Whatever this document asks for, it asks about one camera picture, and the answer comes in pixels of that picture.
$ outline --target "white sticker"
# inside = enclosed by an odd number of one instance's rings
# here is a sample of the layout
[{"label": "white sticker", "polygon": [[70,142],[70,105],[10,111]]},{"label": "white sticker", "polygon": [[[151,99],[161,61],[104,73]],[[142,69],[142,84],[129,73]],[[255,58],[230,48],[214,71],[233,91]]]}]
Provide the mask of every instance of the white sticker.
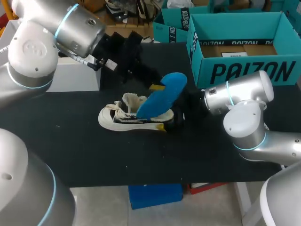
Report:
[{"label": "white sticker", "polygon": [[297,12],[301,14],[301,2],[299,2],[298,7],[297,7]]},{"label": "white sticker", "polygon": [[115,63],[114,61],[108,59],[107,62],[105,63],[105,66],[109,69],[111,69],[112,71],[114,71],[117,67],[117,63]]},{"label": "white sticker", "polygon": [[238,53],[222,53],[222,57],[247,57],[248,54],[246,52],[238,52]]},{"label": "white sticker", "polygon": [[123,19],[122,22],[124,22],[125,24],[127,24],[127,18]]}]

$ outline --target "white sneaker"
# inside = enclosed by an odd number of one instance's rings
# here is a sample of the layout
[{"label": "white sneaker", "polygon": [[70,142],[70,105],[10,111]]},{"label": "white sneaker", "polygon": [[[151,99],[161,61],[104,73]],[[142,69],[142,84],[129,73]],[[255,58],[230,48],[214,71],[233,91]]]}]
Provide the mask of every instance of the white sneaker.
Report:
[{"label": "white sneaker", "polygon": [[136,116],[140,105],[146,101],[146,97],[139,97],[134,93],[125,93],[122,101],[106,105],[98,116],[99,124],[113,131],[128,131],[132,129],[164,130],[164,123],[172,123],[174,112],[169,109],[166,113],[148,119],[139,119]]}]

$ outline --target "shoe tongue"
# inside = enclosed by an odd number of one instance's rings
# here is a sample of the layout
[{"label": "shoe tongue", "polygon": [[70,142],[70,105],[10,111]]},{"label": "shoe tongue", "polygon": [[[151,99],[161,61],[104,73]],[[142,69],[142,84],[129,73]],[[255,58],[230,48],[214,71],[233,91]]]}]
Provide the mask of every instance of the shoe tongue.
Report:
[{"label": "shoe tongue", "polygon": [[140,105],[146,100],[146,97],[139,97],[135,93],[125,93],[121,101],[121,109],[125,113],[137,113]]}]

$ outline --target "white box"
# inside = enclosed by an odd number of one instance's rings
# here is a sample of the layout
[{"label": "white box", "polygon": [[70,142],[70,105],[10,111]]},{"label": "white box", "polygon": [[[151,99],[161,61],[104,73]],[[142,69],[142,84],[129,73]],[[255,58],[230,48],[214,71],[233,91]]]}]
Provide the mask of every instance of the white box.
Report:
[{"label": "white box", "polygon": [[[17,20],[9,21],[0,38],[0,48],[10,44],[18,27]],[[91,63],[95,62],[95,58],[92,56],[88,56],[86,60]],[[7,61],[8,53],[5,52],[0,55],[0,65]],[[54,79],[47,92],[99,91],[100,76],[101,70],[95,72],[69,57],[62,57],[58,59]]]}]

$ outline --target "blue box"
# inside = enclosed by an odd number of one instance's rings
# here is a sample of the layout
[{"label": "blue box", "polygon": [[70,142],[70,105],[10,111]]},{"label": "blue box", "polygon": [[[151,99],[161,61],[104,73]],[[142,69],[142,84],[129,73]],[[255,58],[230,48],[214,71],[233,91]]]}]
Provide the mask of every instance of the blue box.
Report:
[{"label": "blue box", "polygon": [[188,31],[164,25],[162,13],[153,22],[154,37],[159,42],[187,42]]},{"label": "blue box", "polygon": [[301,34],[301,2],[299,0],[286,0],[282,11],[298,34]]},{"label": "blue box", "polygon": [[188,31],[190,15],[212,13],[213,0],[208,0],[206,6],[191,8],[167,8],[167,0],[164,0],[161,10],[165,25]]},{"label": "blue box", "polygon": [[183,198],[180,184],[128,186],[129,199],[132,209],[178,202]]},{"label": "blue box", "polygon": [[269,12],[280,12],[283,9],[285,0],[271,0],[271,9]]},{"label": "blue box", "polygon": [[[201,44],[253,44],[252,48],[260,49],[271,43],[275,55],[205,58],[201,50]],[[301,40],[280,12],[192,15],[187,51],[194,81],[200,89],[258,70],[267,71],[273,85],[294,85],[301,72]]]}]

